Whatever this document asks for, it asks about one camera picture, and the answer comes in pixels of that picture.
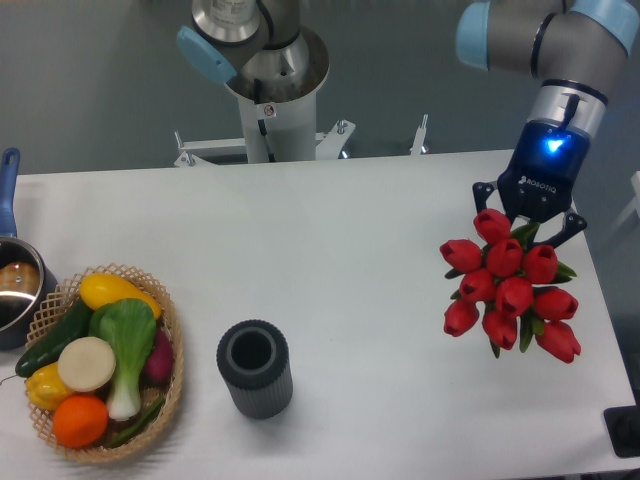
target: fruit basket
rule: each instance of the fruit basket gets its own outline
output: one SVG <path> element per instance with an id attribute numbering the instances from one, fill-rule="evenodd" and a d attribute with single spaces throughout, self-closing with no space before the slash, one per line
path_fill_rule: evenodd
<path id="1" fill-rule="evenodd" d="M 69 307 L 79 297 L 79 286 L 82 280 L 91 273 L 107 273 L 120 276 L 140 290 L 151 295 L 162 307 L 163 313 L 158 320 L 158 325 L 168 337 L 173 348 L 174 363 L 170 380 L 162 386 L 155 386 L 141 377 L 140 397 L 142 400 L 141 411 L 145 411 L 158 398 L 164 396 L 165 401 L 155 417 L 146 427 L 138 432 L 128 442 L 115 448 L 107 448 L 109 442 L 123 429 L 131 426 L 134 422 L 113 422 L 109 421 L 104 435 L 93 444 L 79 449 L 66 448 L 60 445 L 53 433 L 53 414 L 49 410 L 43 410 L 29 402 L 30 417 L 33 427 L 38 432 L 47 445 L 56 453 L 79 463 L 101 463 L 125 458 L 138 452 L 153 442 L 158 435 L 167 427 L 178 407 L 180 393 L 182 391 L 182 380 L 184 371 L 184 354 L 180 326 L 176 316 L 173 302 L 166 289 L 160 282 L 148 273 L 136 267 L 126 265 L 110 264 L 88 268 L 82 274 L 76 274 L 71 279 L 61 282 L 55 292 L 49 294 L 41 304 L 40 310 L 34 315 L 27 336 L 27 348 L 33 346 L 43 335 L 45 335 L 69 309 Z"/>

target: orange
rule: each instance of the orange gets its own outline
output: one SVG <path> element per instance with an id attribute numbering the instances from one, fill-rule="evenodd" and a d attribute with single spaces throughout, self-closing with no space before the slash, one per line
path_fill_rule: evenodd
<path id="1" fill-rule="evenodd" d="M 98 440 L 107 430 L 107 406 L 95 395 L 71 395 L 53 414 L 53 434 L 68 448 L 81 448 Z"/>

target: pot handle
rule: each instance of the pot handle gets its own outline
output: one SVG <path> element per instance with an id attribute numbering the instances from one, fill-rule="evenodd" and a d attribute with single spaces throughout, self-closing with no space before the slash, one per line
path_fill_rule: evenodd
<path id="1" fill-rule="evenodd" d="M 20 151 L 9 148 L 2 154 L 0 165 L 0 236 L 17 237 L 16 219 L 13 215 L 13 197 L 20 165 Z"/>

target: bok choy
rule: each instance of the bok choy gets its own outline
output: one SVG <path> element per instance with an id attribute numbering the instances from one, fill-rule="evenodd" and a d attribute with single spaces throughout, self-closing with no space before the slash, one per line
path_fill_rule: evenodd
<path id="1" fill-rule="evenodd" d="M 156 320 L 143 300 L 127 298 L 94 313 L 90 334 L 106 341 L 116 356 L 107 397 L 109 417 L 123 421 L 140 411 L 140 373 L 153 348 Z"/>

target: blue led light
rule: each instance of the blue led light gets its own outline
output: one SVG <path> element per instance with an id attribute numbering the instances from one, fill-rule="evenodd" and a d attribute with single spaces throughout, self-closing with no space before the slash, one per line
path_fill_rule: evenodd
<path id="1" fill-rule="evenodd" d="M 551 154 L 556 153 L 563 144 L 564 144 L 564 140 L 560 138 L 549 139 L 547 140 L 547 151 Z"/>
<path id="2" fill-rule="evenodd" d="M 544 150 L 545 152 L 547 152 L 548 155 L 555 157 L 556 155 L 558 155 L 558 153 L 560 153 L 560 150 L 563 147 L 566 147 L 568 143 L 570 143 L 571 141 L 571 137 L 570 136 L 554 136 L 554 137 L 550 137 L 550 138 L 546 138 L 543 141 L 543 145 L 544 145 Z"/>

